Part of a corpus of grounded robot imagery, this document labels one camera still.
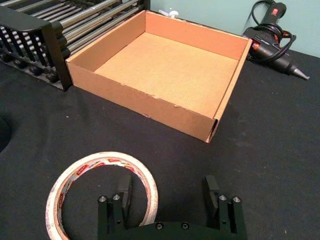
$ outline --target metal rod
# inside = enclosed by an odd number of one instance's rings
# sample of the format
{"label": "metal rod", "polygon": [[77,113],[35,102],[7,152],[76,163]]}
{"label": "metal rod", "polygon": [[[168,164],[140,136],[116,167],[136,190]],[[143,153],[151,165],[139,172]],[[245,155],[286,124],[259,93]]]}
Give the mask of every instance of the metal rod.
{"label": "metal rod", "polygon": [[55,14],[55,13],[60,12],[62,10],[65,10],[65,9],[69,8],[70,6],[71,5],[69,5],[69,4],[64,5],[64,3],[63,3],[62,6],[56,8],[56,9],[53,9],[53,10],[51,10],[49,12],[45,12],[45,13],[42,13],[42,14],[40,14],[38,16],[34,16],[34,17],[37,17],[38,19],[43,19],[43,18],[46,18],[46,17],[48,17],[48,16],[50,16],[52,14]]}
{"label": "metal rod", "polygon": [[10,1],[6,1],[6,2],[1,3],[0,6],[10,8],[11,6],[13,6],[17,3],[23,3],[26,1],[28,1],[28,0],[10,0]]}
{"label": "metal rod", "polygon": [[41,14],[45,14],[45,13],[47,13],[47,12],[50,12],[50,11],[55,10],[55,9],[57,9],[57,8],[60,8],[60,7],[62,7],[63,5],[65,5],[65,4],[64,4],[64,3],[59,3],[59,4],[57,4],[57,5],[48,7],[48,8],[46,8],[46,9],[41,10],[41,11],[38,11],[38,12],[32,14],[31,16],[32,16],[32,17],[38,17],[38,16],[41,15]]}
{"label": "metal rod", "polygon": [[106,7],[109,7],[110,5],[118,2],[119,0],[105,0],[103,2],[100,2],[97,5],[94,5],[90,8],[87,8],[81,12],[79,12],[78,14],[75,14],[71,17],[68,17],[62,21],[60,21],[60,24],[63,26],[63,28],[67,28],[69,26],[71,26],[72,24],[75,24],[78,21],[81,21],[103,9],[105,9]]}
{"label": "metal rod", "polygon": [[82,10],[82,8],[79,7],[79,8],[77,8],[77,9],[73,10],[73,11],[67,12],[67,13],[62,14],[62,15],[60,15],[60,16],[57,16],[57,17],[55,17],[54,19],[51,19],[49,22],[50,22],[50,23],[53,23],[53,22],[55,22],[55,21],[59,21],[59,20],[61,20],[61,19],[65,19],[65,18],[67,18],[67,17],[69,17],[69,16],[71,16],[71,15],[74,15],[74,14],[80,12],[81,10]]}
{"label": "metal rod", "polygon": [[86,22],[94,19],[97,16],[99,16],[99,13],[95,13],[95,14],[93,14],[91,16],[88,16],[87,18],[85,18],[85,19],[83,19],[81,21],[78,21],[77,23],[75,23],[75,24],[73,24],[71,26],[66,27],[65,29],[63,29],[62,34],[65,34],[65,33],[69,32],[69,31],[79,27],[80,25],[85,24]]}
{"label": "metal rod", "polygon": [[96,36],[104,33],[106,30],[108,30],[109,28],[113,27],[114,25],[120,23],[121,21],[123,21],[124,19],[126,19],[130,15],[136,13],[137,11],[139,11],[139,7],[133,8],[132,10],[128,11],[127,13],[125,13],[125,14],[115,18],[114,20],[110,21],[106,25],[103,25],[103,26],[99,27],[98,29],[94,30],[93,32],[91,32],[87,36],[82,37],[80,40],[70,44],[68,46],[68,49],[70,50],[70,52],[73,52],[75,49],[77,49],[78,47],[82,46],[87,41],[89,41],[89,40],[95,38]]}
{"label": "metal rod", "polygon": [[63,11],[59,11],[59,12],[57,12],[57,13],[51,15],[51,16],[47,16],[47,17],[43,18],[43,20],[49,21],[49,20],[51,20],[51,19],[54,19],[54,18],[56,18],[56,17],[59,17],[59,16],[62,15],[62,14],[68,13],[68,12],[70,12],[70,11],[76,9],[76,8],[77,8],[76,6],[71,6],[71,7],[67,8],[67,9],[65,9],[65,10],[63,10]]}
{"label": "metal rod", "polygon": [[119,22],[118,24],[110,27],[110,28],[107,29],[106,31],[98,34],[97,36],[91,38],[90,40],[87,40],[84,44],[79,45],[77,48],[75,48],[74,50],[72,50],[72,51],[70,52],[70,56],[73,55],[73,54],[75,54],[76,52],[80,51],[80,50],[83,49],[85,46],[88,46],[90,43],[94,42],[95,40],[97,40],[98,38],[102,37],[102,36],[105,35],[107,32],[109,32],[110,30],[116,28],[118,25],[120,25],[120,24],[122,24],[122,23],[124,23],[124,22],[125,22],[125,21],[122,20],[121,22]]}
{"label": "metal rod", "polygon": [[24,7],[21,7],[21,8],[18,8],[16,9],[16,11],[18,12],[26,12],[26,11],[29,11],[31,9],[35,9],[35,8],[38,8],[44,4],[48,4],[48,3],[51,3],[53,2],[54,0],[42,0],[42,1],[38,1],[38,2],[35,2],[34,4],[30,4],[30,5],[27,5],[27,6],[24,6]]}
{"label": "metal rod", "polygon": [[123,3],[115,7],[114,9],[101,14],[99,17],[87,22],[86,24],[76,28],[75,30],[68,32],[67,34],[64,35],[67,44],[87,34],[88,32],[90,32],[92,29],[99,26],[100,24],[104,24],[107,21],[111,20],[112,19],[111,17],[113,15],[120,13],[124,9],[130,7],[132,4],[135,4],[137,1],[138,0],[131,0],[126,3]]}

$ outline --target cardboard box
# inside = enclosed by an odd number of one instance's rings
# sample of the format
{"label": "cardboard box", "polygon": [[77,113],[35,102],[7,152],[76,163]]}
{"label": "cardboard box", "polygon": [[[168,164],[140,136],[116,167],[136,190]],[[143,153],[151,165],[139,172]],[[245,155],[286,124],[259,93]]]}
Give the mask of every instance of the cardboard box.
{"label": "cardboard box", "polygon": [[66,60],[73,84],[210,142],[251,40],[141,11]]}

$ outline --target wall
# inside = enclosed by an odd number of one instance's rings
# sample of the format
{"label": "wall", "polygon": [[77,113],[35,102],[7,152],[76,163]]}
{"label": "wall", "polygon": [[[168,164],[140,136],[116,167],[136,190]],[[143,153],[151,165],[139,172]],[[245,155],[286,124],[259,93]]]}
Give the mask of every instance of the wall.
{"label": "wall", "polygon": [[[255,2],[256,0],[151,0],[151,10],[169,12],[172,8],[179,12],[181,19],[241,35],[247,27],[256,25],[252,18],[248,19]],[[320,57],[320,0],[279,2],[287,7],[279,25],[297,36],[291,49]],[[263,18],[266,9],[264,4],[256,8],[258,20]]]}

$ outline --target black tablecloth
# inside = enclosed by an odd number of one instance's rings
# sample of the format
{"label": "black tablecloth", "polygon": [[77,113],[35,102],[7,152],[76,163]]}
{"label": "black tablecloth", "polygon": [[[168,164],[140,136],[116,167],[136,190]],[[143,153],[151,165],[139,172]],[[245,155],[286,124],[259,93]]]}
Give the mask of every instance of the black tablecloth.
{"label": "black tablecloth", "polygon": [[[104,151],[143,162],[159,192],[159,221],[204,225],[201,181],[213,174],[243,200],[250,240],[320,239],[320,59],[293,52],[310,80],[244,64],[211,143],[76,87],[62,92],[0,64],[0,116],[12,139],[0,153],[0,239],[49,239],[48,194],[73,162]],[[79,178],[63,205],[73,240],[97,239],[97,198],[129,170],[100,167]],[[133,178],[129,225],[146,194]]]}

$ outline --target roll of tape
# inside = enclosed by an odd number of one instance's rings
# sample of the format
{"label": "roll of tape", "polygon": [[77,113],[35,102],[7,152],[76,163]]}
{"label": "roll of tape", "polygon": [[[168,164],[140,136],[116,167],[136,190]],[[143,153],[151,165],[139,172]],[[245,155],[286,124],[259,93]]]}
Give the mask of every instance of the roll of tape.
{"label": "roll of tape", "polygon": [[87,171],[106,165],[124,167],[134,172],[142,181],[146,196],[147,208],[140,226],[155,221],[158,210],[158,191],[156,182],[146,168],[136,158],[120,152],[99,152],[86,156],[69,166],[53,185],[45,209],[45,225],[51,240],[69,240],[62,224],[62,205],[71,185]]}

